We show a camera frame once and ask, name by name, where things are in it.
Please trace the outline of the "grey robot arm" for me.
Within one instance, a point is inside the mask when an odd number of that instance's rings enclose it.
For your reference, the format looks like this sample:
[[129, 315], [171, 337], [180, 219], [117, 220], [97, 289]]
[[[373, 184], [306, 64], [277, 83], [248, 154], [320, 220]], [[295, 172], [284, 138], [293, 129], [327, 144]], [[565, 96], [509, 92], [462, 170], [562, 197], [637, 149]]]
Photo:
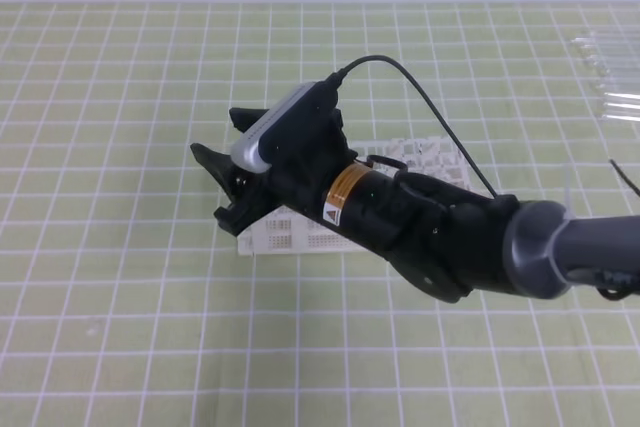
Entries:
[[473, 290], [554, 299], [587, 285], [611, 301], [639, 291], [637, 216], [572, 218], [554, 201], [489, 198], [403, 166], [379, 173], [349, 148], [335, 108], [230, 116], [247, 154], [191, 151], [229, 197], [215, 218], [232, 235], [285, 206], [447, 303]]

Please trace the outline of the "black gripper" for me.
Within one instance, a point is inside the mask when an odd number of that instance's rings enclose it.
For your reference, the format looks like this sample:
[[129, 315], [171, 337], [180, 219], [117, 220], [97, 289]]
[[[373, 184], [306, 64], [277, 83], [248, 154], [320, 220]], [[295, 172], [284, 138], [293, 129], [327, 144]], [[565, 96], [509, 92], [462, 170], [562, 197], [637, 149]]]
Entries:
[[[273, 127], [269, 109], [232, 107], [229, 116], [234, 128], [243, 134], [262, 135]], [[228, 206], [214, 212], [219, 227], [238, 236], [281, 206], [320, 221], [331, 184], [356, 158], [342, 128], [342, 115], [336, 109], [317, 134], [263, 174], [245, 171], [229, 155], [192, 143], [195, 161], [229, 198]]]

